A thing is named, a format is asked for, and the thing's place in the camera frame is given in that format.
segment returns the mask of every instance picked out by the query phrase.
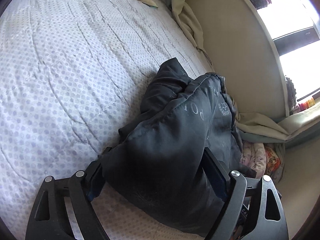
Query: star logo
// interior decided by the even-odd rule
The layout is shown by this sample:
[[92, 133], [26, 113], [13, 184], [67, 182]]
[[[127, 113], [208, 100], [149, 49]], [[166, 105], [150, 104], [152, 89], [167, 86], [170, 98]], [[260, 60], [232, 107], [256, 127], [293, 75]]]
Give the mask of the star logo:
[[225, 103], [225, 102], [223, 102], [222, 104], [221, 104], [221, 106], [222, 106], [222, 108], [224, 109], [224, 110], [226, 110], [227, 109], [227, 104]]

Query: window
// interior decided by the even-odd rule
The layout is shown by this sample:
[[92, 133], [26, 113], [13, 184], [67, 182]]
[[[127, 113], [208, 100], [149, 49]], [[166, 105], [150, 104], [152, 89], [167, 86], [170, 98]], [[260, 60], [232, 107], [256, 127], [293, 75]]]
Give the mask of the window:
[[320, 41], [300, 0], [271, 0], [258, 10], [280, 55], [283, 73], [292, 79], [297, 99], [320, 88]]

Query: bright sky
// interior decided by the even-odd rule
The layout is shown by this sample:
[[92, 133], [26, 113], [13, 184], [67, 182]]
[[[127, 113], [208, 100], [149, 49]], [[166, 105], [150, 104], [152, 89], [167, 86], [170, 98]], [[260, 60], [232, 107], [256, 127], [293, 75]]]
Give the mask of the bright sky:
[[[258, 10], [273, 39], [312, 27], [313, 22], [300, 0], [271, 0]], [[320, 88], [320, 41], [280, 57], [284, 75], [292, 79], [297, 99]]]

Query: orange patterned cloth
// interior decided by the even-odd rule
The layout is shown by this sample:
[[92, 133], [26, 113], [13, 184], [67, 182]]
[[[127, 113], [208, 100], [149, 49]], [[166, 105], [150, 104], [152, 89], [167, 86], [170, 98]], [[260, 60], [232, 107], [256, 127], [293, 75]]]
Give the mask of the orange patterned cloth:
[[266, 157], [267, 157], [267, 166], [266, 166], [265, 175], [271, 176], [272, 173], [279, 168], [281, 164], [281, 160], [276, 154], [276, 152], [270, 147], [265, 146], [264, 149], [266, 151]]

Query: bed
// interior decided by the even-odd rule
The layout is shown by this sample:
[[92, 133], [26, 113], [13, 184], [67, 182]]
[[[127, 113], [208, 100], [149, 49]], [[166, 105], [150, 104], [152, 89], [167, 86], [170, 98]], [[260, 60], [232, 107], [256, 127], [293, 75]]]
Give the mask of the bed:
[[[85, 169], [138, 113], [159, 66], [211, 72], [161, 0], [13, 0], [0, 18], [0, 217], [18, 240], [43, 179]], [[66, 199], [76, 239], [83, 239]], [[110, 239], [200, 239], [106, 185], [92, 203]]]

